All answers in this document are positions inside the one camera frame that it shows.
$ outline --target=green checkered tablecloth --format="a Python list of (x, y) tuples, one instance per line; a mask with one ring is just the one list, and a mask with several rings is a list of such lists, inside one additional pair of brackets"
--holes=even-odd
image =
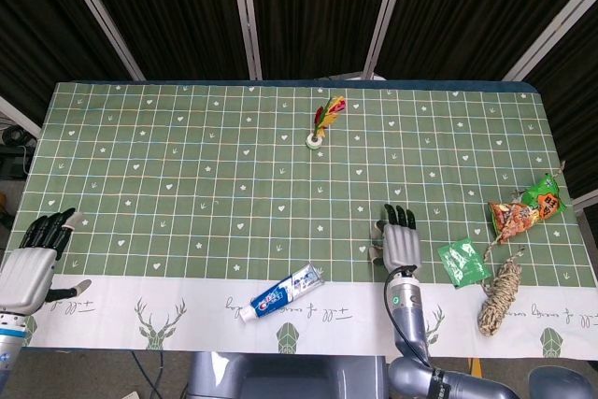
[[(331, 95), (348, 108), (309, 150)], [(367, 248), (390, 201), (418, 220), (420, 280), (449, 283), (436, 250), (470, 236), (483, 251), (486, 203), (558, 166), (538, 94), (62, 83), (9, 247), (76, 207), (58, 273), (280, 279), (311, 261), (367, 282), (386, 274)], [(497, 247), (492, 268), (520, 245), (524, 285), (594, 286), (571, 208)]]

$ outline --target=cable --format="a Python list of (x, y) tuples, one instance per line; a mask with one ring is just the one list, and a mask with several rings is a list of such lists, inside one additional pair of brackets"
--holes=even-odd
[(164, 399), (162, 397), (162, 395), (160, 394), (160, 392), (158, 392), (158, 390), (156, 389), (156, 386), (151, 382), (150, 378), (148, 377), (148, 375), (146, 374), (146, 370), (143, 369), (143, 366), (141, 366), (141, 362), (139, 361), (139, 359), (137, 359), (137, 356), (135, 354), (135, 351), (132, 350), (131, 351), (131, 355), (133, 355), (133, 358), (135, 359), (135, 363), (137, 363), (137, 367), (139, 368), (139, 370), (141, 371), (141, 374), (143, 374), (143, 377), (146, 378), (146, 381), (149, 383), (149, 385), (151, 386), (152, 389), (152, 394), (153, 392), (155, 392), (156, 394), (158, 394), (158, 398), (159, 399)]
[(25, 147), (24, 145), (19, 145), (19, 147), (22, 147), (22, 171), (25, 172), (25, 175), (29, 175), (29, 172), (27, 171), (27, 168), (25, 167), (25, 163), (27, 162), (27, 147)]
[(163, 372), (164, 372), (164, 353), (162, 351), (160, 351), (160, 371), (158, 372), (158, 377), (156, 378), (156, 381), (153, 382), (154, 385), (156, 386), (156, 389), (151, 392), (151, 394), (149, 395), (149, 399), (153, 399), (153, 394), (155, 392), (157, 392), (158, 389), (160, 388), (160, 380), (162, 380)]
[(185, 384), (185, 388), (183, 388), (183, 391), (180, 392), (180, 396), (178, 397), (178, 399), (185, 399), (185, 394), (187, 394), (187, 389), (189, 388), (189, 382), (187, 382)]
[(403, 331), (401, 330), (401, 328), (399, 327), (399, 325), (394, 320), (394, 316), (392, 315), (391, 308), (389, 307), (389, 299), (388, 299), (388, 296), (386, 294), (387, 291), (388, 291), (388, 288), (389, 288), (389, 284), (391, 283), (391, 280), (394, 278), (394, 276), (397, 273), (401, 272), (402, 269), (403, 268), (400, 267), (400, 268), (395, 268), (394, 270), (392, 270), (389, 273), (389, 276), (386, 278), (386, 281), (384, 282), (384, 306), (386, 307), (386, 313), (389, 314), (389, 318), (391, 319), (392, 325), (394, 326), (394, 329), (396, 329), (396, 332), (398, 332), (399, 335), (401, 336), (401, 338), (403, 338), (403, 341), (406, 342), (406, 344), (409, 347), (409, 349), (411, 349), (411, 352), (413, 352), (416, 355), (416, 357), (418, 359), (420, 359), (420, 362), (422, 362), (424, 366), (427, 366), (428, 368), (430, 368), (431, 367), (430, 364), (427, 361), (425, 361), (423, 359), (423, 357), (421, 357), (420, 353), (413, 347), (413, 345), (411, 344), (411, 342), (406, 339), (405, 334), (403, 334)]

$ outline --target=table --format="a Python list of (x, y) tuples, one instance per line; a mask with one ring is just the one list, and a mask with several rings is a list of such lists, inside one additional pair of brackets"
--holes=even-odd
[[(436, 250), (470, 236), (482, 252), (485, 204), (559, 166), (533, 88), (469, 86), (57, 85), (9, 247), (39, 215), (76, 207), (85, 221), (54, 286), (93, 285), (37, 312), (30, 344), (396, 356), (387, 273), (367, 254), (390, 201), (418, 220), (434, 356), (595, 358), (598, 291), (571, 207), (492, 252), (497, 270), (527, 249), (498, 335), (477, 331), (481, 288), (449, 284)], [(313, 113), (338, 94), (347, 111), (309, 150)], [(242, 322), (239, 307), (307, 261), (326, 285)]]

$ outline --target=toothpaste tube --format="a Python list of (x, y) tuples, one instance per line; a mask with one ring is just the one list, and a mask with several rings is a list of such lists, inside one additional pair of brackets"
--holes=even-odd
[(307, 292), (324, 283), (318, 270), (312, 264), (307, 264), (297, 272), (281, 280), (259, 296), (253, 298), (249, 306), (239, 310), (244, 322), (255, 320), (268, 313), (274, 312), (294, 301)]

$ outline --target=green packet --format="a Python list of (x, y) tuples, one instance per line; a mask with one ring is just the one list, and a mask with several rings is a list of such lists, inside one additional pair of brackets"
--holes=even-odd
[(438, 249), (438, 254), (450, 280), (458, 289), (491, 275), (469, 237)]
[(546, 220), (566, 208), (559, 198), (559, 185), (550, 174), (544, 175), (534, 186), (526, 190), (521, 195), (520, 201), (525, 206), (538, 209), (542, 220)]

